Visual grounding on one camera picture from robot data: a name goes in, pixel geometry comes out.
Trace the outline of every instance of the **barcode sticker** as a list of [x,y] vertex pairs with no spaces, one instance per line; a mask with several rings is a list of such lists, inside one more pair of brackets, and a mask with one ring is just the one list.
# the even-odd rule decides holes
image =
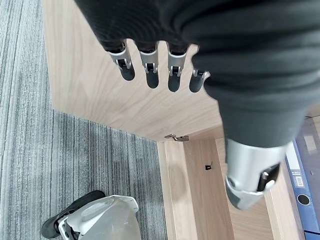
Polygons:
[[298,188],[303,188],[305,186],[301,176],[296,176],[295,180],[296,180],[296,186]]

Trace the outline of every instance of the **wood grain surface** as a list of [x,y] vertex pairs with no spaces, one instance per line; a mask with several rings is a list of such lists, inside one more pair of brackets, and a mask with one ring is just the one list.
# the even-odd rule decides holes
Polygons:
[[197,235],[196,206],[192,200],[183,143],[166,141],[158,142],[157,146],[168,240],[209,239]]
[[234,240],[215,140],[192,140],[183,145],[198,239]]
[[311,118],[320,116],[320,103],[311,106],[306,116]]
[[[215,140],[220,167],[223,175],[223,183],[227,174],[225,163],[225,139]],[[248,210],[236,209],[228,201],[234,240],[273,240],[274,238],[265,199],[262,198],[256,205]]]
[[180,89],[168,89],[168,50],[159,44],[159,86],[150,89],[137,47],[128,40],[135,78],[125,81],[73,0],[42,0],[54,109],[156,141],[221,125],[217,102],[189,90],[189,48]]

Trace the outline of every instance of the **white label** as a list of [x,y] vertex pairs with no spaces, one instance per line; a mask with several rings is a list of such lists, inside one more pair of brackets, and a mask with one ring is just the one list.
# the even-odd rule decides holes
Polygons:
[[300,165],[297,158],[297,153],[293,142],[290,142],[286,150],[286,159],[288,160],[291,170],[300,170]]
[[296,180],[297,187],[303,188],[305,186],[301,176],[296,176],[295,180]]
[[304,136],[304,141],[309,154],[317,153],[317,146],[314,136]]

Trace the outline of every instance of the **striped carpet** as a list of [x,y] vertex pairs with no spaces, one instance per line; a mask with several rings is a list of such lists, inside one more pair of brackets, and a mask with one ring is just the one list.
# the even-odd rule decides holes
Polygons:
[[42,239],[92,190],[135,197],[142,239],[167,239],[156,143],[52,110],[40,0],[0,0],[0,94],[0,239]]

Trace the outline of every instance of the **small black clip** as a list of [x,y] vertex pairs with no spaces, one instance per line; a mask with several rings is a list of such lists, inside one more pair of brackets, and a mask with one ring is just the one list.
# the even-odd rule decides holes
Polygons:
[[211,162],[211,165],[205,165],[205,170],[211,170],[212,163],[213,161]]

